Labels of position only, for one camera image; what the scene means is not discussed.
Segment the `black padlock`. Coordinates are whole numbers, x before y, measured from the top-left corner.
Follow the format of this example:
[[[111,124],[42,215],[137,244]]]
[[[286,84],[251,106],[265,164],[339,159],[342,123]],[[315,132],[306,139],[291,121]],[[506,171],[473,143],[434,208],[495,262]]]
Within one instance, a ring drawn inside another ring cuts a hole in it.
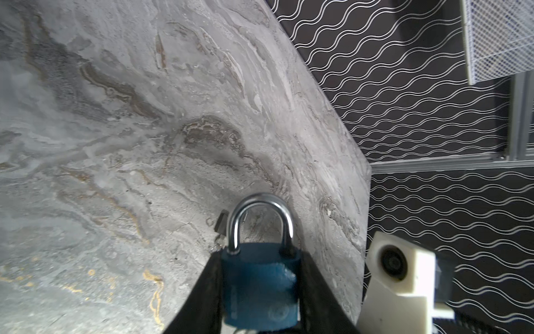
[[[227,236],[228,218],[229,212],[227,210],[222,210],[214,226],[214,231],[224,237]]]

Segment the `blue padlock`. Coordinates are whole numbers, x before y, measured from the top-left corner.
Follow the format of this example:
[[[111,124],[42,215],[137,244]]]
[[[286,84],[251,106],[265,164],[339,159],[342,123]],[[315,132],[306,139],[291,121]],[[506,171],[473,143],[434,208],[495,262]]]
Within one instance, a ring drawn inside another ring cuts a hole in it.
[[[249,209],[270,207],[282,223],[278,243],[241,243],[240,225]],[[283,331],[298,323],[300,250],[293,244],[293,214],[271,193],[244,198],[229,216],[222,251],[225,324],[257,332]]]

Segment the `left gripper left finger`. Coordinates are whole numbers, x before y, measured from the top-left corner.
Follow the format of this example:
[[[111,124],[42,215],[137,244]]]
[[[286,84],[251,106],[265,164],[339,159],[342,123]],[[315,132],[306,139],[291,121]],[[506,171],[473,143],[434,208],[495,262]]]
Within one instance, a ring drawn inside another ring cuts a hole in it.
[[[221,251],[212,253],[190,295],[164,333],[220,334],[223,308]]]

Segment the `silver key with ring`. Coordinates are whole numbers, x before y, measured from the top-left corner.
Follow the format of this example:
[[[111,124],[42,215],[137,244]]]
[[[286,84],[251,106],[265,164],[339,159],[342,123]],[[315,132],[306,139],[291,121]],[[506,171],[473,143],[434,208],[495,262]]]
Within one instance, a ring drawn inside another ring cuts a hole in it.
[[[227,245],[226,237],[223,235],[217,235],[214,239],[214,245],[212,247],[213,252],[221,251]]]

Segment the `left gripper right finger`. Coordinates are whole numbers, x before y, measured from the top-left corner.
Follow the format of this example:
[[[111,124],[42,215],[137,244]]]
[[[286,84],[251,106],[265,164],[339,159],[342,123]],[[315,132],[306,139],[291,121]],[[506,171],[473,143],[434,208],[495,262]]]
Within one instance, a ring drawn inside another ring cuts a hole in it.
[[[359,332],[306,251],[300,255],[298,297],[302,333]]]

